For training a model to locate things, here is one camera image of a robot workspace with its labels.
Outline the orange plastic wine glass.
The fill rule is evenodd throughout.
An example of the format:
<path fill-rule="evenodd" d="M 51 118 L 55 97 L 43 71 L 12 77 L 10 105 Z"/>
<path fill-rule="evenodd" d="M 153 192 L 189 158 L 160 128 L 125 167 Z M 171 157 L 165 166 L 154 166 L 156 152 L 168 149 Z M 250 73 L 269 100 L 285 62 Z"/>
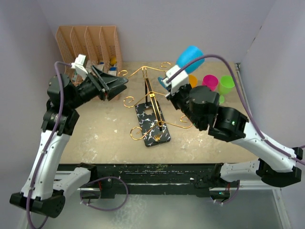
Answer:
<path fill-rule="evenodd" d="M 195 88 L 197 86 L 198 80 L 194 75 L 189 74 L 189 84 L 191 85 L 192 88 Z"/>

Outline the pink plastic wine glass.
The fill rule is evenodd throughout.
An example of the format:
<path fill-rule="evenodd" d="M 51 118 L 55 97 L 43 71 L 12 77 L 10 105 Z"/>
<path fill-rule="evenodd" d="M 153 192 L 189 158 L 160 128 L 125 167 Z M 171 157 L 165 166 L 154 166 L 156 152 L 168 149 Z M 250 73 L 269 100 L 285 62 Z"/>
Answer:
<path fill-rule="evenodd" d="M 202 85 L 207 86 L 211 91 L 215 91 L 218 86 L 219 80 L 214 75 L 206 75 L 203 78 Z"/>

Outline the blue plastic wine glass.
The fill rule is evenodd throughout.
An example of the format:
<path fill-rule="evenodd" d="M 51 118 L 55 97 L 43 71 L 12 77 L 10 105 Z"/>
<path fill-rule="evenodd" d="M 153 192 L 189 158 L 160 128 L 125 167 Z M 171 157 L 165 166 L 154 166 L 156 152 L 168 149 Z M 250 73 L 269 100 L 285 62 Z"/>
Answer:
<path fill-rule="evenodd" d="M 188 64 L 190 61 L 203 56 L 203 52 L 196 46 L 189 46 L 186 50 L 183 51 L 183 53 L 179 56 L 179 58 L 176 61 L 175 65 L 178 65 L 180 68 L 182 68 L 183 66 L 185 66 L 186 64 Z M 203 62 L 205 61 L 205 59 L 201 59 L 195 63 L 193 63 L 192 65 L 190 65 L 189 67 L 187 67 L 186 69 L 184 69 L 186 71 L 186 73 L 189 75 L 192 72 L 194 72 Z M 164 87 L 164 84 L 162 83 L 162 80 L 165 78 L 165 76 L 159 77 L 158 81 L 159 83 Z"/>

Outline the green plastic wine glass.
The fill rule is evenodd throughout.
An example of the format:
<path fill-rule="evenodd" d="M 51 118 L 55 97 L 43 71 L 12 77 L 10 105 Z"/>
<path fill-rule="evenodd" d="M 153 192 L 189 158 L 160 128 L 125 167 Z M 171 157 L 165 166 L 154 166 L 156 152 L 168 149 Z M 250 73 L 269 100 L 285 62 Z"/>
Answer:
<path fill-rule="evenodd" d="M 222 104 L 225 101 L 224 95 L 231 92 L 231 90 L 235 87 L 234 81 L 232 76 L 224 75 L 220 78 L 218 84 L 218 93 L 219 97 L 219 104 Z"/>

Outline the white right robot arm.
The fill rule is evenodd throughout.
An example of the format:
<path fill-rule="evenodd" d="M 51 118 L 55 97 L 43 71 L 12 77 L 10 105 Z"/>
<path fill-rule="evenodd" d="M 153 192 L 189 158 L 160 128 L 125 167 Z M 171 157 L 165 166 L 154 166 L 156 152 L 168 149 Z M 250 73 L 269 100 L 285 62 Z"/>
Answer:
<path fill-rule="evenodd" d="M 257 156 L 244 163 L 219 163 L 212 174 L 212 182 L 222 187 L 238 180 L 261 180 L 273 187 L 299 183 L 301 169 L 295 160 L 303 155 L 301 149 L 290 148 L 291 156 L 272 149 L 255 130 L 248 117 L 238 110 L 219 105 L 219 94 L 206 86 L 192 88 L 189 84 L 177 91 L 168 87 L 166 98 L 181 110 L 199 131 L 207 131 L 213 138 L 240 146 Z"/>

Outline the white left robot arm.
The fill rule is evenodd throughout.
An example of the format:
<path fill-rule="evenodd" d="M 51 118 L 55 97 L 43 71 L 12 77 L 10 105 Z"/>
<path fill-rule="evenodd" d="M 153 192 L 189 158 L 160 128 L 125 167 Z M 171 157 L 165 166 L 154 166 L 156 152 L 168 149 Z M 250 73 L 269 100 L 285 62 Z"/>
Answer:
<path fill-rule="evenodd" d="M 85 72 L 85 80 L 77 86 L 65 74 L 57 73 L 50 79 L 37 156 L 25 185 L 10 197 L 12 205 L 28 214 L 56 218 L 76 189 L 83 185 L 93 187 L 98 182 L 97 167 L 84 163 L 61 181 L 54 180 L 62 153 L 80 117 L 76 109 L 95 97 L 111 100 L 127 88 L 128 79 L 104 73 L 96 66 L 91 70 Z"/>

